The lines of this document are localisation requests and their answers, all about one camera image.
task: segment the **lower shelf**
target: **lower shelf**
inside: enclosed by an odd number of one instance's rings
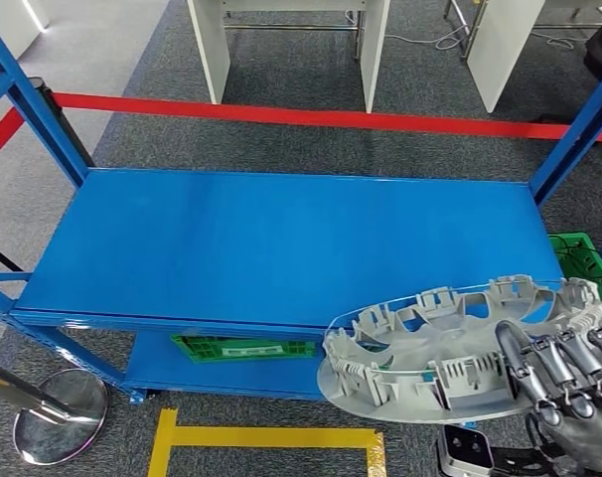
[[[313,358],[197,365],[171,341],[169,333],[140,332],[126,370],[126,385],[147,390],[323,399]]]

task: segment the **green tray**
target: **green tray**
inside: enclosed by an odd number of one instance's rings
[[[602,299],[602,257],[592,240],[584,233],[555,234],[550,236],[563,276],[576,276],[594,281]]]
[[[272,341],[181,335],[172,335],[171,339],[196,363],[264,360],[268,358],[311,358],[314,356],[314,343],[304,341]]]

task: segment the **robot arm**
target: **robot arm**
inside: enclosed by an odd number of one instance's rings
[[[542,431],[580,465],[602,472],[602,364],[591,350],[602,353],[602,327],[585,338],[568,329],[531,340],[514,323],[502,321],[495,333],[511,376],[534,404]],[[552,383],[541,378],[531,354],[545,369],[541,376],[548,375]]]

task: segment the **translucent plastic part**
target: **translucent plastic part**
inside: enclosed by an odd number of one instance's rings
[[[602,301],[587,280],[539,285],[516,275],[380,303],[335,319],[326,332],[318,384],[335,405],[381,420],[453,423],[522,412],[531,403],[500,352],[495,330],[502,320],[531,337],[568,328],[585,337],[602,326]],[[602,363],[598,348],[584,341]],[[537,356],[527,358],[559,394]]]

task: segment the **red barrier tape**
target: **red barrier tape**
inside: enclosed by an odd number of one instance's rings
[[[68,92],[57,92],[55,97],[56,102],[60,106],[80,109],[205,117],[227,121],[298,126],[350,127],[470,136],[522,137],[527,139],[560,139],[568,128],[568,126],[564,125],[532,122],[490,121],[458,117],[432,117],[357,111],[311,111],[280,107],[73,94]]]
[[[15,108],[7,111],[0,120],[0,150],[23,124],[23,117]]]

